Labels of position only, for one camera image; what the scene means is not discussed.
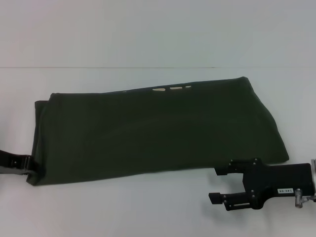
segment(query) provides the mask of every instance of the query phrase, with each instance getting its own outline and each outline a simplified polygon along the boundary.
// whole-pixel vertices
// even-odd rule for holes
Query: black clamp
[[[224,204],[227,211],[244,208],[261,209],[266,200],[273,197],[295,197],[295,191],[301,190],[301,196],[315,194],[311,165],[288,164],[269,166],[259,158],[251,160],[231,160],[220,168],[217,175],[243,173],[244,193],[209,193],[212,204]]]
[[[0,174],[34,174],[38,165],[32,156],[0,151]]]

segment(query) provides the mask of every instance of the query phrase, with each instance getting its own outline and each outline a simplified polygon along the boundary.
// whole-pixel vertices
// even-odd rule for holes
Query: white wall
[[[280,0],[0,1],[0,150],[29,154],[34,102],[249,77],[289,163],[316,154],[316,2]],[[242,192],[213,169],[32,187],[0,175],[4,237],[313,235],[316,205],[274,198],[226,212],[209,192]]]

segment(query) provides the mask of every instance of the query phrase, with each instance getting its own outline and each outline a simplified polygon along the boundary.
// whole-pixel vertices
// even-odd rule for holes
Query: olive green fabric
[[[284,162],[288,154],[247,78],[36,102],[32,185],[214,167],[231,159]]]

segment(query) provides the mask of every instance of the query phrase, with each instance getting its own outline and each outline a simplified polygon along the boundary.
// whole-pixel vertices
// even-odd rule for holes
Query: label sticker
[[[293,189],[277,189],[277,192],[279,194],[293,194]]]

